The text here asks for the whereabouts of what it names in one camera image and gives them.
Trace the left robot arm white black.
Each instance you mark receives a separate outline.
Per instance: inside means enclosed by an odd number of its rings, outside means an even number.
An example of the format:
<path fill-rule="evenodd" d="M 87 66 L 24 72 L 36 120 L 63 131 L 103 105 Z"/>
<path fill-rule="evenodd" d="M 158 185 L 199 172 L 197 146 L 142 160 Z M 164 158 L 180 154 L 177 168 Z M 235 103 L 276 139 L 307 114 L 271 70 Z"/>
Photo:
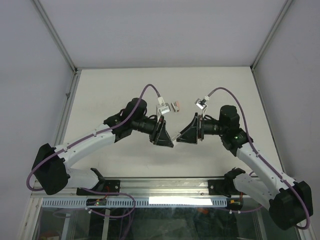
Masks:
<path fill-rule="evenodd" d="M 49 196 L 64 188 L 89 189 L 96 195 L 102 193 L 107 184 L 97 169 L 75 169 L 73 165 L 100 148 L 130 136 L 133 131 L 148 135 L 155 146 L 174 147 L 164 118 L 171 108 L 159 97 L 155 109 L 154 115 L 147 116 L 147 102 L 133 98 L 125 108 L 105 119 L 87 135 L 56 146 L 42 145 L 31 168 L 40 190 Z"/>

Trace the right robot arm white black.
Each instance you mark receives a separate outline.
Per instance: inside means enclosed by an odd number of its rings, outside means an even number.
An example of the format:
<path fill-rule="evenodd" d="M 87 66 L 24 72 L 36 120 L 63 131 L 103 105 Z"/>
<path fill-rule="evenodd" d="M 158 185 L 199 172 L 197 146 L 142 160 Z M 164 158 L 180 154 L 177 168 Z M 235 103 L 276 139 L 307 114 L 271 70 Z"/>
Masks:
<path fill-rule="evenodd" d="M 313 215 L 312 191 L 305 182 L 297 182 L 272 166 L 254 146 L 253 139 L 240 128 L 240 116 L 233 105 L 220 108 L 219 118 L 195 114 L 192 122 L 176 139 L 180 143 L 197 144 L 206 135 L 219 136 L 224 148 L 244 162 L 259 178 L 253 179 L 241 168 L 234 168 L 224 175 L 218 191 L 225 196 L 238 192 L 250 196 L 263 206 L 282 230 L 302 221 L 310 226 Z"/>

